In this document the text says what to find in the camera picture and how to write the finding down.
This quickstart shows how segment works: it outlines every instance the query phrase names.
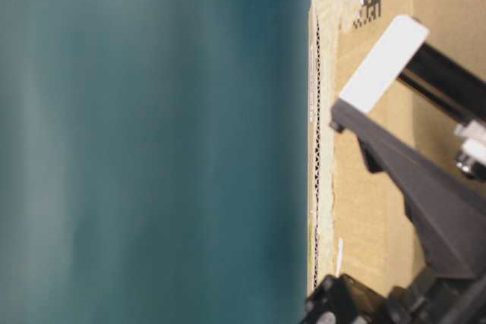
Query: blue-green wall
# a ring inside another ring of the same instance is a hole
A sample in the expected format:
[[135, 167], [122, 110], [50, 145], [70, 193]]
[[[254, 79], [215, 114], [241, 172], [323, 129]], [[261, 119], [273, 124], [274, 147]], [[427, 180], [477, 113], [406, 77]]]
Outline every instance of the blue-green wall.
[[309, 0], [0, 0], [0, 322], [297, 322]]

